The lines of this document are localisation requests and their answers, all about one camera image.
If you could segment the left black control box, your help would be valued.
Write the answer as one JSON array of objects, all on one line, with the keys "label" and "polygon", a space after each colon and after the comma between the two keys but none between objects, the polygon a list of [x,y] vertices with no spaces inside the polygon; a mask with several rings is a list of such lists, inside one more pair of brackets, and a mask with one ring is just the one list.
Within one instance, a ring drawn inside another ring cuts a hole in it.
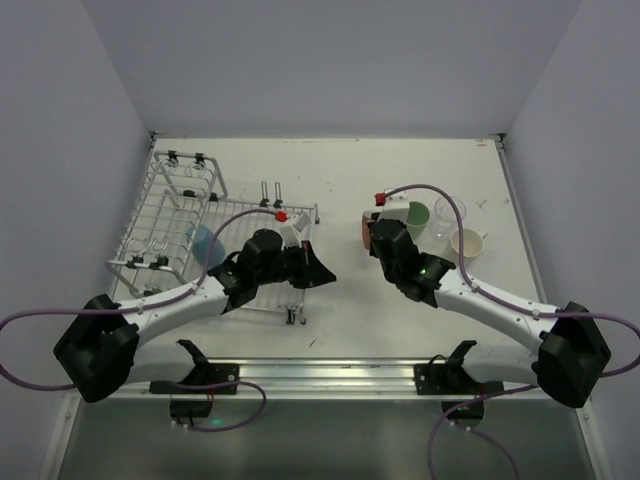
[{"label": "left black control box", "polygon": [[212,411],[211,400],[177,399],[169,402],[169,414],[175,421],[207,418]]}]

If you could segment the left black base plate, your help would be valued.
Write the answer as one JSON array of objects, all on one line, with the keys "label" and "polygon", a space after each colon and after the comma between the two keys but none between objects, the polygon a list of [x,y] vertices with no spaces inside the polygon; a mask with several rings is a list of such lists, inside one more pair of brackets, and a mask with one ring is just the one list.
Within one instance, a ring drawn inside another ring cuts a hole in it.
[{"label": "left black base plate", "polygon": [[[207,367],[196,367],[179,386],[168,381],[153,381],[150,383],[149,392],[151,394],[166,395],[186,395],[186,394],[209,394],[209,395],[235,395],[236,385],[229,385],[240,379],[240,365],[236,363],[213,363]],[[204,386],[215,384],[214,388],[206,390],[194,390],[185,388],[187,386]]]}]

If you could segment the light green cup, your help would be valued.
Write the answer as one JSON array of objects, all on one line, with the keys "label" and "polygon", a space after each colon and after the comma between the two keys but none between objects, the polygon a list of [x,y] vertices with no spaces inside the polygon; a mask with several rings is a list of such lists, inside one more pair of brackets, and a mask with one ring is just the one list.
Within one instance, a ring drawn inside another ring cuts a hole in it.
[{"label": "light green cup", "polygon": [[413,241],[424,232],[430,219],[429,208],[421,202],[410,201],[406,219],[406,228]]}]

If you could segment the black control box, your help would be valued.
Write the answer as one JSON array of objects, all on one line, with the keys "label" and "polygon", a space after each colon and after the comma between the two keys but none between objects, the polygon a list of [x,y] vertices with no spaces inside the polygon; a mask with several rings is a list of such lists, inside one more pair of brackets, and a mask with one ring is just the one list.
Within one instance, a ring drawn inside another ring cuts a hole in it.
[{"label": "black control box", "polygon": [[175,421],[207,418],[212,411],[211,400],[177,399],[169,402],[169,414]]},{"label": "black control box", "polygon": [[477,427],[483,420],[485,414],[483,402],[464,407],[461,407],[459,402],[443,401],[441,403],[443,413],[451,408],[454,408],[454,410],[446,416],[448,421],[464,427]]}]

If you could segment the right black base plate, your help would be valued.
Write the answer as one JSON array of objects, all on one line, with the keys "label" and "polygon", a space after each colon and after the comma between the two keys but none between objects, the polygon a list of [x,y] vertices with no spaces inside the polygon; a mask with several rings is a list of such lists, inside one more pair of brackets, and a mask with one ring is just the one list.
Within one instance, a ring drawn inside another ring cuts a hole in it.
[{"label": "right black base plate", "polygon": [[413,380],[418,395],[476,395],[483,396],[504,390],[504,383],[474,380],[463,369],[468,352],[477,345],[475,340],[465,340],[445,357],[435,355],[427,363],[413,366]]}]

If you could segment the right black control box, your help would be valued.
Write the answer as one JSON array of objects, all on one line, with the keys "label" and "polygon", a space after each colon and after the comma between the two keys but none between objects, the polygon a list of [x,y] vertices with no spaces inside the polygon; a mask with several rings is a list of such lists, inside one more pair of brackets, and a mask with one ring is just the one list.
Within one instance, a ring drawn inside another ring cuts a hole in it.
[{"label": "right black control box", "polygon": [[485,414],[483,402],[464,407],[461,407],[459,402],[443,401],[441,403],[443,413],[451,408],[454,408],[454,410],[446,416],[448,421],[464,427],[477,427],[483,420]]}]

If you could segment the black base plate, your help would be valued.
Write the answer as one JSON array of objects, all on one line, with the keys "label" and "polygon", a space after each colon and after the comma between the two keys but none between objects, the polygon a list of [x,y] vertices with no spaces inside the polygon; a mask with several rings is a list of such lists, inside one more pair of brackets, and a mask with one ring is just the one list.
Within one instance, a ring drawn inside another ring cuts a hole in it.
[{"label": "black base plate", "polygon": [[[149,392],[151,394],[166,395],[186,395],[186,394],[209,394],[209,395],[235,395],[236,385],[229,385],[240,379],[240,365],[236,363],[213,363],[207,367],[196,367],[179,386],[168,381],[153,381],[150,383]],[[194,390],[185,388],[187,386],[204,386],[215,384],[214,388],[206,390]]]},{"label": "black base plate", "polygon": [[476,395],[483,396],[504,390],[504,383],[474,380],[463,369],[468,352],[477,345],[475,340],[465,340],[445,357],[435,355],[427,363],[413,366],[413,380],[418,395]]}]

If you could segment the clear glass cup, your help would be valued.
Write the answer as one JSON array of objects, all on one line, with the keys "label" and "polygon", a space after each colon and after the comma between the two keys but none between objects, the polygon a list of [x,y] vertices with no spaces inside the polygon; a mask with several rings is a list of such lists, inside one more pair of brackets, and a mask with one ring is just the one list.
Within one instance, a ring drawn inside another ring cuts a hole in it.
[{"label": "clear glass cup", "polygon": [[446,240],[457,228],[457,217],[451,203],[443,196],[434,204],[431,231],[437,240]]}]

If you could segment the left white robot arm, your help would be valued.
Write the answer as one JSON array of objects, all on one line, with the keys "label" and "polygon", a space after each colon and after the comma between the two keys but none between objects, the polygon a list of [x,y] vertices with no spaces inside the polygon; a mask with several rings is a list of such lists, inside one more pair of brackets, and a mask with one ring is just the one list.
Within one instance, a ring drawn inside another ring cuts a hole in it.
[{"label": "left white robot arm", "polygon": [[287,246],[279,233],[261,229],[202,280],[120,304],[108,295],[92,299],[55,345],[54,356],[88,403],[129,383],[161,382],[191,391],[211,387],[210,364],[193,342],[157,345],[154,339],[234,311],[263,285],[286,282],[306,290],[336,279],[309,241]]}]

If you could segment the blue cup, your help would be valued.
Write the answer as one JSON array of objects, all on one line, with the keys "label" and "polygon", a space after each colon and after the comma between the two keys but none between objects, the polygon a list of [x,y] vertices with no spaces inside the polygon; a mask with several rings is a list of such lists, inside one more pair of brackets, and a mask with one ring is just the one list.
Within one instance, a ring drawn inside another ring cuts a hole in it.
[{"label": "blue cup", "polygon": [[219,240],[212,241],[213,232],[208,227],[190,226],[186,237],[191,242],[193,257],[201,267],[213,268],[226,258],[224,245]]}]

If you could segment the pink ceramic mug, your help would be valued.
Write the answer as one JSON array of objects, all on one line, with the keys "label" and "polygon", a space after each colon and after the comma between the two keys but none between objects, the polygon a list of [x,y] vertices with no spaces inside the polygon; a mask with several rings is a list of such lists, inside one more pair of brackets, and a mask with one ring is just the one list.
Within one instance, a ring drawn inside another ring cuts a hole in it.
[{"label": "pink ceramic mug", "polygon": [[370,228],[371,224],[375,223],[378,220],[379,215],[379,211],[369,210],[365,211],[361,216],[361,239],[364,249],[371,257],[375,257],[376,254],[372,247]]}]

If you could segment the aluminium mounting rail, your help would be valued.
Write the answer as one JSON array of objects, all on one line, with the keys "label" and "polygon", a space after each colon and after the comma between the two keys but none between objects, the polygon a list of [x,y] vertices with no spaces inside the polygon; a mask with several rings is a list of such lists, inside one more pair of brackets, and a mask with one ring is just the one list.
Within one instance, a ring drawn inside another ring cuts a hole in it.
[{"label": "aluminium mounting rail", "polygon": [[[101,401],[128,384],[168,381],[179,386],[196,367],[213,363],[239,364],[240,379],[229,382],[237,387],[242,381],[252,381],[283,390],[389,390],[398,387],[412,388],[416,392],[413,366],[431,359],[207,359],[183,350],[178,352],[180,355],[174,358],[162,355],[108,363],[90,362],[87,367],[76,366],[70,377],[89,403]],[[523,357],[501,359],[467,354],[463,369],[481,383],[537,383],[531,362]]]}]

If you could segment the white ceramic mug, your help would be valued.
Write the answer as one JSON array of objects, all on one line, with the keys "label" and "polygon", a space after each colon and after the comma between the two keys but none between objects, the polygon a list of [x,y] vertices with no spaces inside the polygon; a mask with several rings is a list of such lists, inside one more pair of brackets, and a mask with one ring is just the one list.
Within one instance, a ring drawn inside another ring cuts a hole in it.
[{"label": "white ceramic mug", "polygon": [[449,238],[449,247],[456,256],[463,254],[465,260],[479,257],[485,249],[487,234],[470,228],[458,229]]}]

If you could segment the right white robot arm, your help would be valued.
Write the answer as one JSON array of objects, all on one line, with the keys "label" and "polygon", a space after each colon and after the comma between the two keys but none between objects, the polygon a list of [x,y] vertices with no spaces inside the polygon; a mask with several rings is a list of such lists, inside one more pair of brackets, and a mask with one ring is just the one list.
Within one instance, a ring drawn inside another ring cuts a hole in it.
[{"label": "right white robot arm", "polygon": [[528,301],[471,278],[454,263],[422,253],[405,225],[382,219],[369,225],[370,247],[385,279],[406,298],[452,311],[514,340],[512,346],[460,344],[447,365],[477,384],[529,384],[571,408],[582,407],[611,359],[591,313]]}]

